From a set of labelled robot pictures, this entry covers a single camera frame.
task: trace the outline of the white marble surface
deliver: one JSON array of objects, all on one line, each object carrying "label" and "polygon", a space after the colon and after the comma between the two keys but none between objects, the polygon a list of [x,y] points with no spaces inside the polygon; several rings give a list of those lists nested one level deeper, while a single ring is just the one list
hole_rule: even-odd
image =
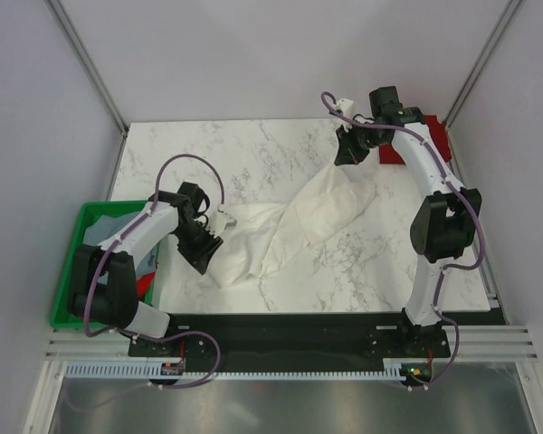
[{"label": "white marble surface", "polygon": [[[149,197],[159,167],[187,152],[217,168],[228,203],[285,203],[333,160],[335,126],[331,119],[133,124],[112,200]],[[400,310],[412,291],[416,255],[408,229],[422,200],[406,167],[380,165],[377,152],[364,164],[376,186],[368,209],[274,275],[220,289],[196,273],[176,251],[175,237],[168,237],[159,253],[158,306],[187,313]],[[182,181],[199,184],[218,203],[214,176],[201,163],[175,161],[161,188],[176,191]],[[461,262],[473,262],[471,249]],[[445,310],[489,310],[478,271],[451,270],[443,291]]]}]

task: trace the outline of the white wall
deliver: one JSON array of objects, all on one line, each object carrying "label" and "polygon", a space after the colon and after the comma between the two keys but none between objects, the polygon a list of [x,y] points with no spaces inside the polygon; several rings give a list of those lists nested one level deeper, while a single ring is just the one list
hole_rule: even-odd
[{"label": "white wall", "polygon": [[0,1],[0,434],[22,428],[71,229],[119,144],[45,3]]},{"label": "white wall", "polygon": [[523,5],[453,132],[500,293],[543,362],[543,0]]},{"label": "white wall", "polygon": [[128,122],[326,116],[394,84],[445,116],[506,0],[62,0]]}]

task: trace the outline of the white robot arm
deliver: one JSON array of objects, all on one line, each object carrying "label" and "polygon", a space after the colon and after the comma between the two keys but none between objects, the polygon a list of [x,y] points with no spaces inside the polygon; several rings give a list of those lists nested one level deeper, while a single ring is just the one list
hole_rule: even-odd
[{"label": "white robot arm", "polygon": [[[80,246],[72,262],[69,311],[82,317],[88,308],[90,318],[104,325],[153,338],[165,336],[171,316],[138,299],[135,270],[153,247],[173,233],[181,255],[205,274],[223,241],[196,220],[203,215],[199,212],[203,203],[207,209],[209,198],[196,184],[183,183],[177,193],[159,191],[157,199],[151,196],[141,213],[119,233],[98,246]],[[102,261],[101,274],[107,273],[107,283],[97,284],[89,305],[89,291],[92,282],[98,281],[96,268]]]},{"label": "white robot arm", "polygon": [[[471,216],[446,181],[466,197],[477,215],[481,208],[481,195],[477,190],[464,188],[435,146],[424,145],[424,142],[433,143],[424,116],[419,108],[403,107],[395,87],[371,92],[370,105],[376,118],[374,127],[350,125],[342,120],[337,130],[336,165],[357,165],[371,148],[388,143],[405,160],[423,204],[410,230],[418,260],[413,291],[404,311],[411,326],[434,326],[439,317],[434,311],[433,300],[443,267],[462,255],[463,250],[472,244],[475,233]],[[354,103],[349,99],[338,100],[336,109],[347,119],[355,113]],[[398,129],[380,129],[378,126]],[[423,140],[406,130],[411,130]]]}]

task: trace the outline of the white cloth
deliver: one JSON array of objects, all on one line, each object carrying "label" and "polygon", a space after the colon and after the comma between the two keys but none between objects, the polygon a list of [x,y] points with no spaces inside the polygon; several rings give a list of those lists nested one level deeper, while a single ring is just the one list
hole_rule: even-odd
[{"label": "white cloth", "polygon": [[278,271],[308,246],[326,241],[352,222],[375,193],[362,165],[330,163],[290,203],[241,204],[215,212],[209,229],[224,244],[207,274],[224,288]]}]

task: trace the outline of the red cloth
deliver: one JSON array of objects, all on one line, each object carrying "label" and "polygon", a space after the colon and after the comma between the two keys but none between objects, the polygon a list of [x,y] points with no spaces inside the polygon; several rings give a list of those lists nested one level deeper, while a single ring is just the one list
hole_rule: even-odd
[{"label": "red cloth", "polygon": [[137,280],[137,295],[139,298],[143,298],[147,294],[149,287],[153,283],[153,278],[155,278],[155,273],[149,273]]},{"label": "red cloth", "polygon": [[[451,160],[451,149],[449,147],[449,138],[446,136],[444,130],[444,123],[439,122],[435,115],[426,115],[426,124],[431,131],[431,137],[433,138],[434,145],[441,154],[441,157],[445,162]],[[392,148],[391,145],[383,145],[378,148],[378,156],[380,158],[381,165],[403,165],[405,161],[402,157]]]}]

